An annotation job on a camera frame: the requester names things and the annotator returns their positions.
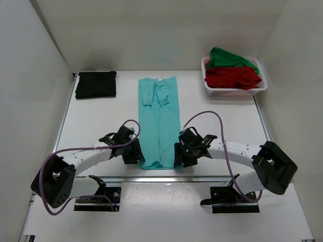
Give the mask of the teal t shirt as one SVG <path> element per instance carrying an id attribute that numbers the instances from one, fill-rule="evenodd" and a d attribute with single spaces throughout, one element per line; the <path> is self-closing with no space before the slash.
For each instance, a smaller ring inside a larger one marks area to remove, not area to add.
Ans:
<path id="1" fill-rule="evenodd" d="M 174 144 L 181 130 L 176 77 L 138 81 L 139 141 L 145 161 L 141 169 L 173 169 Z"/>

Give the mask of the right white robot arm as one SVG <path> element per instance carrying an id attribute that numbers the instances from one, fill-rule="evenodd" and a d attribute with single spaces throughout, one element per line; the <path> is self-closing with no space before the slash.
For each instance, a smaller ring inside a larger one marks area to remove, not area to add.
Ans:
<path id="1" fill-rule="evenodd" d="M 194 166 L 201 157 L 224 159 L 227 165 L 235 162 L 252 169 L 247 174 L 239 175 L 233 174 L 229 168 L 231 180 L 228 184 L 217 187 L 212 198 L 202 200 L 201 205 L 225 205 L 242 201 L 256 203 L 258 200 L 247 194 L 263 190 L 283 195 L 298 169 L 288 155 L 270 141 L 256 146 L 204 138 L 200 142 L 180 141 L 175 144 L 175 168 Z"/>

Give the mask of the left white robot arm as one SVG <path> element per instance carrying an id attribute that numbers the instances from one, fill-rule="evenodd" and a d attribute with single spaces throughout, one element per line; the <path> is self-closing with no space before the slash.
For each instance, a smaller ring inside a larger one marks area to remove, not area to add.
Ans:
<path id="1" fill-rule="evenodd" d="M 95 175 L 78 175 L 101 162 L 121 156 L 125 164 L 144 162 L 138 139 L 117 143 L 101 138 L 98 143 L 82 149 L 64 149 L 71 154 L 51 154 L 31 183 L 31 190 L 39 195 L 46 207 L 65 206 L 73 198 L 90 196 L 99 201 L 105 196 L 103 180 Z"/>

